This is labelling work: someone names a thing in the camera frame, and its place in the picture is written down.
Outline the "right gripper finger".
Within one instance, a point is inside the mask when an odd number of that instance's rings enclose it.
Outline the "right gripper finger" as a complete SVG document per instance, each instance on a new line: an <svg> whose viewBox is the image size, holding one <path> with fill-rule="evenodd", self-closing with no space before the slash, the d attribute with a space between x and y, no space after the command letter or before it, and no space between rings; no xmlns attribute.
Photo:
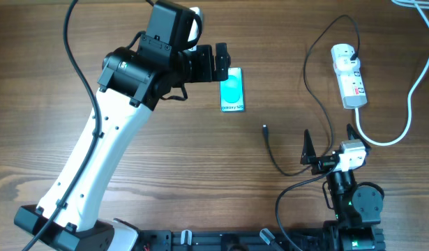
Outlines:
<svg viewBox="0 0 429 251"><path fill-rule="evenodd" d="M358 139L363 143L366 151L370 151L372 149L370 145L367 143L367 141L364 138L362 138L362 136L360 136L360 134L357 131L355 131L355 129L352 127L350 123L347 124L346 129L347 129L347 136L349 140Z"/></svg>
<svg viewBox="0 0 429 251"><path fill-rule="evenodd" d="M313 142L308 129L304 130L303 150L301 153L300 163L302 165L311 165L317 162L317 156Z"/></svg>

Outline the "teal screen smartphone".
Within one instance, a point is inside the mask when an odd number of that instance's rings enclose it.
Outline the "teal screen smartphone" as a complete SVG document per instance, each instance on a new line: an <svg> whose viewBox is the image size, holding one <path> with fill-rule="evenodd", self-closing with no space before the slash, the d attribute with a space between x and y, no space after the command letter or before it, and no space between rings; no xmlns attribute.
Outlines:
<svg viewBox="0 0 429 251"><path fill-rule="evenodd" d="M228 79L220 82L220 110L222 112L245 111L241 68L230 68Z"/></svg>

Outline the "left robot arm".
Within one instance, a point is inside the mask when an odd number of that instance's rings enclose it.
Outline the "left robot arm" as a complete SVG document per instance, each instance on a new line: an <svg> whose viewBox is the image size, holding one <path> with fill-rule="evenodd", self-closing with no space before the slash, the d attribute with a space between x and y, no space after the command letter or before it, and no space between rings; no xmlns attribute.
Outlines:
<svg viewBox="0 0 429 251"><path fill-rule="evenodd" d="M37 204L21 206L14 223L55 250L136 250L140 231L98 217L110 179L133 137L160 100L187 83L221 82L231 64L225 43L200 45L203 14L154 1L146 31L103 60L92 110L66 165Z"/></svg>

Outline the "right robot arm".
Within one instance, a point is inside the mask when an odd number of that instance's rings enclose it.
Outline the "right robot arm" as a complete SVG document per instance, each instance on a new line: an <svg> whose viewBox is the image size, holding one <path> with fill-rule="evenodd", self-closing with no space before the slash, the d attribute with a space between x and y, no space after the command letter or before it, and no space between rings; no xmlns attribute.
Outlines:
<svg viewBox="0 0 429 251"><path fill-rule="evenodd" d="M336 220L323 225L327 250L385 250L386 243L382 229L376 228L381 222L384 191L371 182L358 183L354 170L366 164L371 150L369 144L347 125L348 140L340 143L340 148L331 155L316 155L308 130L304 131L304 143L300 163L310 165L312 174L324 174L327 189L326 204L336 214Z"/></svg>

